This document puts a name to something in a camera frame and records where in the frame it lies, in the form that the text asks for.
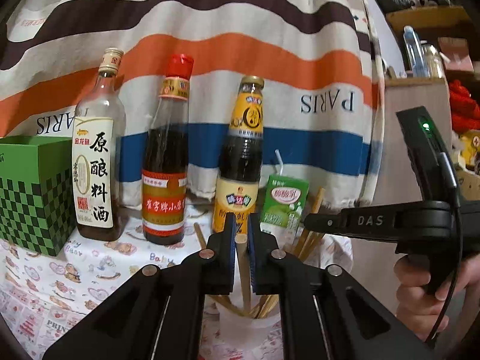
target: cooking wine bottle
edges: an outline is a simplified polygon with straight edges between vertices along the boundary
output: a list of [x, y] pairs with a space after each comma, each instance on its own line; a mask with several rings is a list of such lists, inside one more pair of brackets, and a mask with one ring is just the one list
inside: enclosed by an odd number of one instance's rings
[[122, 231], [117, 216], [116, 174], [125, 109], [114, 88], [122, 57], [122, 50], [105, 50], [95, 87], [76, 106], [73, 121], [73, 196], [78, 231], [101, 241], [114, 241]]
[[188, 99], [192, 57], [173, 55], [159, 93], [142, 170], [145, 238], [160, 245], [183, 239], [188, 168]]

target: gold bottle cap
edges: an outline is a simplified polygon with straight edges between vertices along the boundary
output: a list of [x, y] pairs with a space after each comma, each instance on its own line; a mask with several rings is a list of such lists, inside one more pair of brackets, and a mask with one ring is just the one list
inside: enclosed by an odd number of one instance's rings
[[240, 84], [258, 84], [262, 88], [265, 86], [265, 81], [263, 80], [262, 77], [257, 77], [257, 76], [243, 76]]
[[117, 74], [119, 71], [120, 62], [122, 61], [123, 51], [116, 47], [109, 47], [103, 54], [103, 60], [98, 68], [98, 71], [105, 71]]

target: red yarn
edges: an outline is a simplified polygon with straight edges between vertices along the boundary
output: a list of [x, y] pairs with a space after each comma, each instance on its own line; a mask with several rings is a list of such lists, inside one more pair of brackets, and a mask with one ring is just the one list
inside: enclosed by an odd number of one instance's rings
[[449, 83], [448, 87], [453, 130], [459, 134], [468, 130], [480, 130], [480, 106], [470, 97], [469, 90], [457, 79]]
[[462, 134], [468, 130], [480, 130], [480, 120], [452, 113], [452, 129], [458, 134]]

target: red bottle cap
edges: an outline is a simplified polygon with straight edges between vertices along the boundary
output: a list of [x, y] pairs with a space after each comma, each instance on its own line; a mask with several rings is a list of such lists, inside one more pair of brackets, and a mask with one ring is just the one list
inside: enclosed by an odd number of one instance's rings
[[194, 59], [186, 54], [172, 55], [169, 66], [166, 69], [167, 77], [181, 77], [189, 80], [191, 70], [194, 68]]

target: bottle label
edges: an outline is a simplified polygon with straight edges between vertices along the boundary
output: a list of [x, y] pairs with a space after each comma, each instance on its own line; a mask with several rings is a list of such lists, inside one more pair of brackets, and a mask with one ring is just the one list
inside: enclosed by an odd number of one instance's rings
[[183, 231], [186, 173], [142, 171], [143, 230], [158, 237]]
[[72, 173], [77, 222], [113, 227], [110, 155], [113, 119], [78, 117], [73, 121]]
[[118, 52], [108, 51], [103, 55], [102, 63], [98, 68], [99, 71], [113, 71], [117, 74], [122, 56]]
[[165, 77], [158, 97], [171, 97], [177, 100], [188, 100], [190, 81], [180, 77]]
[[263, 97], [257, 93], [239, 93], [232, 112], [229, 135], [263, 138]]
[[247, 233], [247, 216], [255, 210], [258, 183], [242, 183], [218, 178], [213, 214], [213, 230], [223, 231], [225, 215], [233, 212], [237, 221], [237, 233]]

